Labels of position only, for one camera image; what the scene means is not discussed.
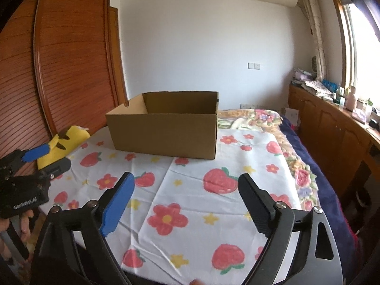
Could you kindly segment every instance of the open cardboard box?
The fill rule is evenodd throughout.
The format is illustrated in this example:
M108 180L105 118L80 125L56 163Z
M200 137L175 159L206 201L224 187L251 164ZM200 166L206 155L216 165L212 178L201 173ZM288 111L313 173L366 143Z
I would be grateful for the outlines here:
M106 114L117 150L215 159L218 92L150 92Z

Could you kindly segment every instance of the white bedsheet with strawberry print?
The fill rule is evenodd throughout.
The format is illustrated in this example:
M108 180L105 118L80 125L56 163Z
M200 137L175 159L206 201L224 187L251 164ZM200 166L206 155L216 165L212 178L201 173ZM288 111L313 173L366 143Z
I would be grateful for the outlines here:
M133 173L133 196L106 239L122 269L163 284L242 284L267 241L237 190L242 173L274 200L301 208L274 135L260 130L218 129L216 159L193 160L117 151L106 127L69 158L71 169L52 181L42 211L82 207ZM297 238L275 283L286 277Z

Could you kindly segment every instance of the navy blue blanket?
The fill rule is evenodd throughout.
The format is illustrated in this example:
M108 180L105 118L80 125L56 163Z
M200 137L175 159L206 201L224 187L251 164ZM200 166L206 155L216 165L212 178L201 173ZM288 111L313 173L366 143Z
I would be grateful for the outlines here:
M319 189L318 196L320 204L326 213L331 230L335 237L339 256L341 258L343 277L350 279L352 273L355 271L354 266L356 263L357 237L352 232L346 218L343 215L341 203L339 202L332 186L322 173L319 166L312 159L305 146L301 143L300 138L291 129L289 120L284 116L282 116L282 118L284 121L283 124L280 125L280 130L284 133L296 153L306 164L310 166L313 174L317 176L315 181Z

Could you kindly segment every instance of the window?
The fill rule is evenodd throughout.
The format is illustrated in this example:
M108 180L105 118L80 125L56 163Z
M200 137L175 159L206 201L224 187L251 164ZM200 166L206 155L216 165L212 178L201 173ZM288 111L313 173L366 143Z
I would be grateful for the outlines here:
M360 98L370 98L376 106L380 106L380 42L363 13L354 4L348 7L356 47L356 78L353 78L353 85Z
M343 50L342 87L356 86L356 95L380 107L380 42L363 13L351 0L333 0Z

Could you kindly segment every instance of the pink bottle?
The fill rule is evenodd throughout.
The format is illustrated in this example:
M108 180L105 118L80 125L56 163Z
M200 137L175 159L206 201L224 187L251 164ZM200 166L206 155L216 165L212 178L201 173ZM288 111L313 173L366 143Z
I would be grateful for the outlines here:
M349 111L353 111L356 108L356 102L358 99L355 93L356 93L356 87L351 86L351 92L348 95L347 101L346 101L346 109Z

